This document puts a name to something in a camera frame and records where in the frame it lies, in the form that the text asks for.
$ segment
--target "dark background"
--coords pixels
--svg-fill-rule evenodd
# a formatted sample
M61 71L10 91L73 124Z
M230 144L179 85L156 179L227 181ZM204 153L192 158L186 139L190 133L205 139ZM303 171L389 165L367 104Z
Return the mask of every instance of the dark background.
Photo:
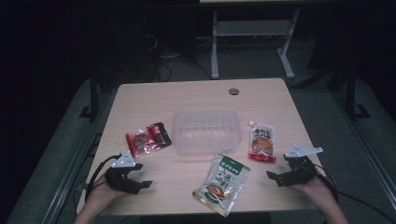
M114 6L126 2L148 1ZM210 10L157 9L148 17L144 10L103 10L89 1L0 4L0 221L5 222L83 81L95 74L103 91L124 82L152 81L156 72L150 64L161 52L147 51L145 35L158 36L163 51L193 58L195 37L210 35L212 19ZM396 119L394 9L390 1L303 7L294 38L317 38L312 68L352 62L358 77ZM235 9L220 14L242 19L258 15L259 10Z

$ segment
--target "red packet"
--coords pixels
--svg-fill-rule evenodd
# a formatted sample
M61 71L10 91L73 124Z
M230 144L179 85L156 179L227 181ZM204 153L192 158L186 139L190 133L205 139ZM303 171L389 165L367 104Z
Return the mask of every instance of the red packet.
M151 124L146 130L139 130L135 134L127 133L125 137L134 158L138 158L143 153L157 151L172 144L161 122Z

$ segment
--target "cable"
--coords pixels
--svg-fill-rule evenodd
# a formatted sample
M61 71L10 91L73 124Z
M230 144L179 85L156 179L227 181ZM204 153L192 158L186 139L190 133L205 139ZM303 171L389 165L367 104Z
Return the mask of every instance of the cable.
M208 37L205 43L196 46L196 50L199 51L202 49L206 49L210 47L210 43L212 43L212 37Z
M325 184L326 187L332 192L332 196L334 197L335 201L338 202L338 195L337 195L336 186L335 186L335 185L332 185L332 184L326 179L326 177L324 177L324 176L321 175L321 174L318 174L318 173L316 173L316 172L311 171L310 169L308 169L308 168L302 166L301 164L295 163L295 165L298 166L299 168L302 168L302 169L306 170L308 173L311 173L311 174L315 175L317 178L319 178L319 179L323 182L323 184Z
M160 81L161 81L161 82L167 82L167 81L169 81L169 80L171 79L171 77L172 77L172 69L171 69L170 67L166 66L166 65L163 64L163 63L160 63L160 64L158 64L158 65L159 65L159 66L165 67L165 68L168 69L168 71L169 71L169 76L168 76L168 78L167 78L166 80L163 80L163 79L161 78L161 73L157 70L157 72L158 72L158 78L160 79Z
M158 40L157 37L155 37L155 35L146 35L146 37L151 37L155 40L154 42L154 46L151 49L148 49L150 52L154 51L154 49L157 47L158 45Z
M198 64L198 63L191 62L191 61L187 61L187 60L165 61L165 63L192 63L192 64L194 64L195 66L201 68L201 70L204 71L204 73L206 74L206 76L207 76L209 79L213 79L213 78L206 72L206 70L205 70L200 64Z
M82 180L84 180L84 179L87 178L87 177L88 177L87 175L84 175L84 176L78 181L77 187L81 184ZM74 205L75 211L76 211L75 216L74 216L74 218L73 218L73 221L74 221L74 219L76 219L76 216L77 216L77 202L76 202L76 195L77 195L77 192L78 192L78 190L75 189L75 191L74 191L74 193L73 193L73 205Z
M94 186L94 187L92 188L92 190L94 190L94 189L96 189L97 187L99 187L99 186L101 186L101 185L105 184L106 182L107 182L107 181L104 181L104 182L102 182L102 183L100 183L100 184L98 184L98 185Z
M96 168L95 172L93 173L93 175L92 175L92 177L91 177L91 180L90 180L90 183L88 184L87 190L86 190L86 192L85 192L85 202L87 202L88 196L90 196L91 191L94 189L93 183L95 182L96 177L98 176L98 174L99 174L99 172L102 170L102 168L105 166L105 164L106 164L108 161L110 161L110 160L112 160L112 159L115 159L115 160L116 160L116 159L118 159L119 157L121 157L121 154L120 154L120 155L117 155L117 156L116 156L116 155L111 156L111 157L107 158L105 161L102 161L102 162L99 164L98 168Z
M97 133L97 134L96 134L96 136L95 136L95 138L93 139L93 142L92 142L90 148L88 149L88 152L87 152L87 154L86 154L86 156L85 156L84 161L82 162L82 164L84 164L85 161L86 161L89 157L93 157L93 156L94 156L94 155L92 155L91 153L93 152L93 150L94 150L96 147L99 146L100 139L97 140L99 137L102 137L102 134L101 134L101 133Z
M361 199L355 198L355 197L350 196L350 195L348 195L348 194L346 194L346 193L344 193L344 192L342 192L342 191L339 191L339 190L336 188L336 185L335 185L335 183L334 183L334 180L332 179L332 177L330 176L330 174L329 174L325 169L323 169L323 167L321 167L321 166L319 166L319 165L316 165L316 164L314 164L314 165L317 166L318 168L322 169L322 170L324 171L324 173L330 178L330 180L332 181L333 190L334 190L334 192L335 192L336 194L341 194L341 195L343 195L343 196L345 196L345 197L347 197L347 198L349 198L349 199L352 199L352 200L354 200L354 201L356 201L356 202L358 202L358 203L364 204L364 205L366 205L367 207L369 207L369 208L373 209L374 211L376 211L378 214L380 214L380 215L381 215L382 217L384 217L385 219L387 219L390 223L396 224L396 221L394 221L391 217L389 217L387 214L385 214L384 212L382 212L382 211L379 210L378 208L376 208L376 207L370 205L369 203L367 203L367 202L365 202L365 201L363 201L363 200L361 200ZM321 175L321 178L319 177L319 179L322 180L322 181L323 181L323 180L326 180L326 178L325 178L323 175Z

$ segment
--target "black cable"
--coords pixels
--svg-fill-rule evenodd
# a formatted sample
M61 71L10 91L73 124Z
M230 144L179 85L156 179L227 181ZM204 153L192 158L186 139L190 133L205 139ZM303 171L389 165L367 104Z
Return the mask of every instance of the black cable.
M94 155L91 155L91 153L93 152L93 150L94 150L96 147L99 146L99 143L100 143L100 138L99 138L99 137L102 137L102 134L101 134L101 133L97 133L97 134L96 134L95 138L94 138L93 141L92 141L92 144L91 144L90 148L88 149L88 152L87 152L87 154L86 154L86 156L85 156L84 161L82 162L82 164L85 163L85 161L88 159L88 157L93 157L93 156L94 156Z
M324 177L323 175L318 174L317 172L313 172L312 170L302 166L301 164L295 163L294 165L298 166L299 168L302 168L302 169L306 170L308 173L311 173L311 174L315 175L317 178L319 178L323 182L323 184L325 184L326 187L330 190L330 192L332 193L332 196L334 197L335 201L338 202L338 195L337 195L336 186L335 185L332 186L332 184L326 179L326 177Z
M198 46L196 46L197 51L203 50L203 49L207 49L210 48L212 46L212 37L208 37L208 40L206 40L206 42L204 42L203 44L200 44Z
M105 166L105 164L112 159L115 159L115 160L118 159L120 156L121 156L121 154L117 155L117 156L111 156L99 164L98 168L96 168L95 172L93 173L90 183L88 184L87 190L85 192L85 202L87 202L88 196L90 196L90 193L93 190L93 183L95 182L96 177L98 176L98 174L102 170L102 168Z
M84 175L84 176L78 181L77 186L79 186L79 185L81 184L82 180L84 180L85 178L87 178L86 175ZM75 216L74 216L74 218L73 218L73 221L74 221L74 219L76 219L76 216L77 216L77 202L76 202L76 194L77 194L77 192L78 192L78 190L75 189L75 191L74 191L74 193L73 193L73 205L74 205L74 208L75 208L75 211L76 211Z
M343 195L343 196L345 196L345 197L348 197L349 199L355 200L355 201L358 202L358 203L362 203L362 204L366 205L367 207L369 207L369 208L373 209L374 211L376 211L378 214L380 214L380 215L383 216L385 219L387 219L390 223L396 224L396 221L394 221L391 217L389 217L387 214L385 214L384 212L382 212L382 211L379 210L378 208L376 208L376 207L370 205L369 203L367 203L367 202L365 202L365 201L363 201L363 200L361 200L361 199L355 198L355 197L350 196L350 195L348 195L348 194L346 194L346 193L344 193L344 192L342 192L342 191L339 191L339 190L336 188L336 185L335 185L335 183L334 183L334 180L332 179L332 177L330 176L330 174L329 174L323 167L321 167L321 166L319 166L319 165L316 165L316 164L314 164L314 165L317 166L318 168L322 169L322 170L324 171L324 173L325 173L325 174L330 178L330 180L332 181L332 185L331 185L323 175L317 175L317 177L318 177L320 180L322 180L323 183L326 184L326 186L328 186L328 188L329 188L330 190L333 190L333 191L332 191L333 195L334 195L334 193L335 193L335 194L341 194L341 195Z
M350 196L350 195L348 195L348 194L345 194L344 192L341 192L341 191L337 191L337 193L339 193L339 194L341 194L341 195L343 195L343 196L345 196L345 197L347 197L347 198L349 198L349 199L355 200L355 201L358 202L358 203L362 203L362 204L366 205L367 207L373 209L373 210L376 211L378 214L380 214L381 216L383 216L384 218L386 218L390 223L396 224L396 221L395 221L395 220L393 220L391 217L389 217L387 214L385 214L384 212L382 212L382 211L379 210L378 208L376 208L376 207L370 205L369 203L367 203L367 202L365 202L365 201L363 201L363 200L360 200L360 199L358 199L358 198L355 198L355 197L353 197L353 196Z
M242 49L234 49L234 45L241 48L242 45L231 39L224 39L223 41L218 41L218 53L221 54L235 54L242 51Z
M157 70L157 71L158 71L158 78L160 79L160 81L161 81L161 82L167 82L167 81L169 81L169 80L171 79L171 77L172 77L172 69L171 69L170 67L166 66L166 65L163 64L163 63L158 64L158 66L163 66L163 67L165 67L166 69L168 69L168 71L169 71L168 78L167 78L166 80L163 80L163 78L161 77L161 73Z
M104 181L104 182L102 182L102 183L100 183L100 184L98 184L98 185L94 186L94 187L92 188L92 190L94 190L94 189L96 189L97 187L99 187L99 186L101 186L101 185L105 184L106 182L107 182L107 181Z
M192 64L194 64L195 66L201 68L201 70L204 71L204 73L206 74L206 76L207 76L209 79L213 79L212 76L210 76L210 75L206 72L206 70L205 70L200 64L198 64L198 63L196 63L196 62L191 62L191 61L188 61L188 60L175 60L175 61L167 60L167 61L165 61L165 63L192 63Z

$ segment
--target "table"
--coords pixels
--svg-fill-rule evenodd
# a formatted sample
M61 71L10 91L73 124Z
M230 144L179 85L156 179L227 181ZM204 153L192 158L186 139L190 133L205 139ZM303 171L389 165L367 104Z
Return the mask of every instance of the table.
M201 0L201 3L227 2L221 0ZM211 51L211 71L212 79L219 78L219 63L217 55L218 36L232 35L284 35L285 42L282 48L277 49L277 54L282 62L288 78L294 78L293 70L290 66L287 52L290 41L293 36L297 18L300 13L299 8L295 8L293 15L287 20L270 20L270 21L218 21L217 11L213 14L213 31L212 31L212 51Z
M231 95L237 88L238 95ZM177 111L197 109L236 110L242 130L239 148L227 156L251 169L232 213L262 212L313 208L298 192L279 188L265 171L284 173L290 170L282 154L294 144L311 147L311 141L290 97L288 88L280 78L208 80L170 83L142 83L121 85L110 111L106 127L89 174L91 178L100 162L111 155L128 150L124 135L155 123L163 122L172 132L172 117ZM275 164L264 164L248 158L248 122L271 125L275 129ZM141 171L132 171L129 177L152 180L149 189L116 201L104 215L182 215L214 213L209 207L192 197L206 180L213 155L179 156L173 146L143 155L136 159L142 163ZM317 155L310 156L320 165ZM78 204L82 208L84 195Z

